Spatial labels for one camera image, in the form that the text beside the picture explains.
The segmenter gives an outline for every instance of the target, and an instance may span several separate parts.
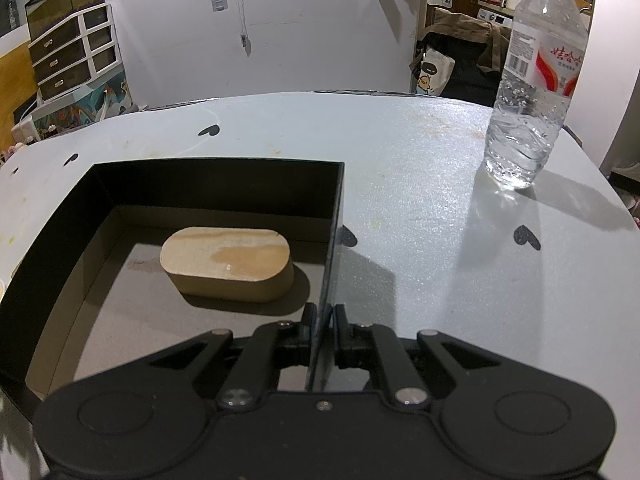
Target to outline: open box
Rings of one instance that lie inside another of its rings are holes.
[[[93,166],[44,225],[2,298],[0,386],[31,418],[39,398],[60,386],[207,330],[247,336],[266,322],[299,320],[307,301],[323,319],[337,280],[343,173],[338,162],[266,158]],[[279,232],[291,248],[294,285],[265,304],[181,295],[159,253],[187,226]],[[293,368],[280,387],[312,381],[306,368]]]

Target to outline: bottle label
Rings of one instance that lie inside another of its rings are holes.
[[[532,86],[571,97],[583,59],[580,48],[514,22],[504,69]]]

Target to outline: wall switch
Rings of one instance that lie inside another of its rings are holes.
[[[229,5],[226,0],[211,0],[211,6],[213,7],[213,11],[217,10],[225,10]]]

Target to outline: transparent bottle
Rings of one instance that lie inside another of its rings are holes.
[[[574,0],[523,0],[486,133],[483,164],[529,187],[549,158],[574,92],[588,33]]]

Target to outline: table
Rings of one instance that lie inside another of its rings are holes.
[[[586,384],[618,422],[603,472],[634,478],[640,233],[564,131],[531,189],[500,192],[478,171],[490,112],[418,96],[265,94],[121,116],[38,142],[0,170],[0,278],[9,282],[49,215],[96,162],[340,160],[343,221],[357,238],[342,248],[337,289],[350,320],[384,323],[399,336],[436,328]],[[219,134],[198,136],[212,124]],[[520,225],[539,239],[539,251],[514,242]],[[362,380],[336,371],[328,387]]]

